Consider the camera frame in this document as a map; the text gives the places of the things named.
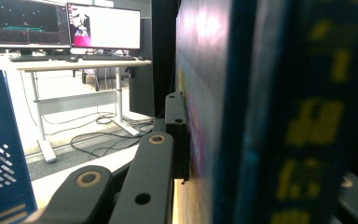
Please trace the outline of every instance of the monitor screen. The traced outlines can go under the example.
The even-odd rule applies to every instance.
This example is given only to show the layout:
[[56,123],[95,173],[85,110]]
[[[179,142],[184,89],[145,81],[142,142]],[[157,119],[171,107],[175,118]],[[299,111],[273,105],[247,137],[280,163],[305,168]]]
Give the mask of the monitor screen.
[[0,49],[69,49],[65,4],[0,0]]
[[140,48],[140,10],[67,3],[67,11],[73,48]]

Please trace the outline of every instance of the white desk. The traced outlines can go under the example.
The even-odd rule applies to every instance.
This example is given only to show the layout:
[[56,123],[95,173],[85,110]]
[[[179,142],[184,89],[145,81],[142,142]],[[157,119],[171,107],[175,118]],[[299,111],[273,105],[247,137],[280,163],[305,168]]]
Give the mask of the white desk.
[[[115,123],[121,128],[136,136],[139,133],[129,124],[123,121],[122,116],[122,91],[120,66],[133,67],[145,66],[151,64],[150,61],[82,61],[77,63],[68,63],[65,61],[53,62],[30,62],[30,63],[9,63],[8,67],[31,73],[32,88],[34,92],[34,106],[36,111],[36,125],[39,131],[37,142],[45,157],[46,162],[55,162],[57,160],[50,143],[47,141],[43,127],[42,116],[62,111],[74,110],[79,108],[91,107],[96,105],[117,104],[117,115]],[[115,67],[116,68],[116,90],[100,91],[87,94],[64,96],[60,98],[39,99],[36,83],[36,72],[58,71],[58,70],[76,70],[87,68]]]

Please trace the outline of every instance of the desk leg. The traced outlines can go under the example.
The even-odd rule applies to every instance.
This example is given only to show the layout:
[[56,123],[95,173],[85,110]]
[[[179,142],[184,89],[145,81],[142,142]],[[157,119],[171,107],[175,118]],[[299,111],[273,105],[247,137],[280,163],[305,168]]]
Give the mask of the desk leg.
[[127,122],[123,121],[123,95],[121,89],[121,74],[120,74],[120,67],[116,67],[116,93],[117,93],[117,115],[115,119],[115,123],[126,130],[128,133],[132,134],[133,136],[138,136],[140,133],[132,128]]
[[57,160],[57,157],[54,154],[54,151],[53,151],[50,143],[48,142],[48,140],[46,140],[45,131],[43,128],[43,120],[42,120],[42,116],[40,115],[39,98],[37,95],[36,85],[34,82],[34,72],[31,73],[31,82],[32,82],[32,87],[33,87],[33,91],[34,91],[34,106],[35,106],[35,111],[36,111],[36,121],[35,122],[37,125],[37,129],[39,131],[38,132],[39,135],[37,137],[37,143],[39,144],[40,150],[42,151],[46,162],[52,163]]

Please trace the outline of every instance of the desk surface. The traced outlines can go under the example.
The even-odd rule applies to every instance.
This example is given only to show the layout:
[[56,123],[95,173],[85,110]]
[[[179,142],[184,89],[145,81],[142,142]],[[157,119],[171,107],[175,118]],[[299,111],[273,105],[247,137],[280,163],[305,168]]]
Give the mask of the desk surface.
[[74,70],[98,67],[119,67],[119,66],[145,66],[151,64],[151,61],[83,61],[77,63],[68,63],[66,61],[51,62],[27,62],[12,63],[8,57],[0,56],[0,69],[15,69],[25,72],[43,72],[57,70]]

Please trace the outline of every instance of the blue computer case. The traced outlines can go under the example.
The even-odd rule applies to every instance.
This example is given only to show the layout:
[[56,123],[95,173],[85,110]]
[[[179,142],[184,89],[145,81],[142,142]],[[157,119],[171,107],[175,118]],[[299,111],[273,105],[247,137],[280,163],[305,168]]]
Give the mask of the blue computer case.
[[16,223],[36,209],[5,71],[0,70],[0,222]]

